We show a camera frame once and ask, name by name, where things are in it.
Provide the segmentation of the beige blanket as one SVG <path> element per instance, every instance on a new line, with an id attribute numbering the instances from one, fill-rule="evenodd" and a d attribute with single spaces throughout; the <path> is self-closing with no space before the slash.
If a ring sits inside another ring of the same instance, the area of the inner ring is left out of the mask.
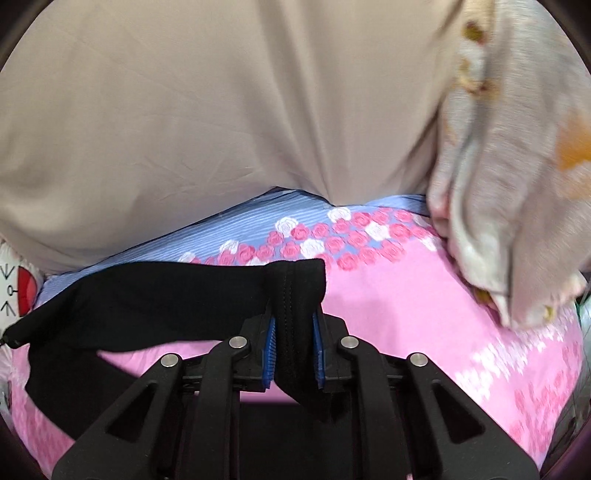
<path id="1" fill-rule="evenodd" d="M 462 1 L 5 1 L 1 236 L 93 264 L 270 189 L 425 189 Z"/>

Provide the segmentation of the light floral cloth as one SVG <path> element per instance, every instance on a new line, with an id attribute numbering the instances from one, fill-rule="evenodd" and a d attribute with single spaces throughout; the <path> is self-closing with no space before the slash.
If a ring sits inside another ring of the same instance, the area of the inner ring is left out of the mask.
<path id="1" fill-rule="evenodd" d="M 428 205 L 501 324 L 537 328 L 587 285 L 590 75 L 540 4 L 464 8 Z"/>

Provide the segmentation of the white cartoon face pillow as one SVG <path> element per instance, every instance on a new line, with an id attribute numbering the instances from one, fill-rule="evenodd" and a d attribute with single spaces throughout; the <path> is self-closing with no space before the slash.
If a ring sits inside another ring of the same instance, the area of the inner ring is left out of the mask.
<path id="1" fill-rule="evenodd" d="M 1 327 L 6 328 L 35 306 L 43 274 L 4 240 L 1 241 Z"/>

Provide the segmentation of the black pants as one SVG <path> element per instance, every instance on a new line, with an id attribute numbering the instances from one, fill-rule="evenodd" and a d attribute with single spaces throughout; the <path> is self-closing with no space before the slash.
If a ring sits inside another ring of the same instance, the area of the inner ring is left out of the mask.
<path id="1" fill-rule="evenodd" d="M 312 317 L 325 297 L 321 259 L 263 266 L 131 262 L 87 275 L 5 330 L 27 347 L 25 390 L 77 439 L 133 383 L 98 357 L 186 341 L 222 341 L 245 320 L 276 321 L 274 381 L 302 406 L 325 411 L 315 368 Z"/>

